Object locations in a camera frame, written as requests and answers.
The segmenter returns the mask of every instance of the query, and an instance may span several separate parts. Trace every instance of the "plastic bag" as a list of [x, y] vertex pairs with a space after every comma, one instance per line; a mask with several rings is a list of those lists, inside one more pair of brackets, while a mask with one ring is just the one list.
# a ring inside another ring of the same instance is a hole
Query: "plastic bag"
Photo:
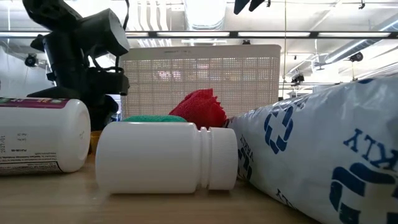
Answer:
[[398, 224], [398, 76], [370, 78], [226, 122], [239, 174], [322, 223]]

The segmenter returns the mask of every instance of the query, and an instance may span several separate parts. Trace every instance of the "white bottle cap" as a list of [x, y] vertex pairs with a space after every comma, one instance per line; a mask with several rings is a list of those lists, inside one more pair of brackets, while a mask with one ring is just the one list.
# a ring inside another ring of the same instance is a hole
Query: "white bottle cap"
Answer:
[[238, 145], [229, 128], [210, 128], [210, 190], [232, 190], [238, 173]]

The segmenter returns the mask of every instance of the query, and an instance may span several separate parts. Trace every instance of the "white pill bottle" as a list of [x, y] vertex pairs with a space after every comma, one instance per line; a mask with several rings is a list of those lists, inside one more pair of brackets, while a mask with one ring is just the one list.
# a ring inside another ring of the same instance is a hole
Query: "white pill bottle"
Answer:
[[0, 97], [0, 175], [75, 172], [90, 131], [79, 100]]
[[112, 194], [231, 190], [238, 171], [232, 129], [193, 123], [114, 122], [99, 138], [96, 180]]

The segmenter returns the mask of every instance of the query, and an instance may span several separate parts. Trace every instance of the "wooden table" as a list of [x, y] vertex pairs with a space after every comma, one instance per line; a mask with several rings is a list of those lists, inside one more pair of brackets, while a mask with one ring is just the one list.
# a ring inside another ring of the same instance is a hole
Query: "wooden table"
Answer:
[[79, 172], [0, 177], [0, 223], [317, 223], [253, 187], [191, 195], [108, 195], [93, 158]]

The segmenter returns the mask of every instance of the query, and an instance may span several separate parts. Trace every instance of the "red cloth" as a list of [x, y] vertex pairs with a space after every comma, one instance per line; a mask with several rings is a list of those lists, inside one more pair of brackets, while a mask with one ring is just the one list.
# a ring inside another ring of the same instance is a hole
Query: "red cloth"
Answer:
[[169, 115], [193, 122], [198, 129], [221, 128], [226, 120], [225, 111], [217, 102], [217, 96], [213, 96], [213, 89], [193, 91]]

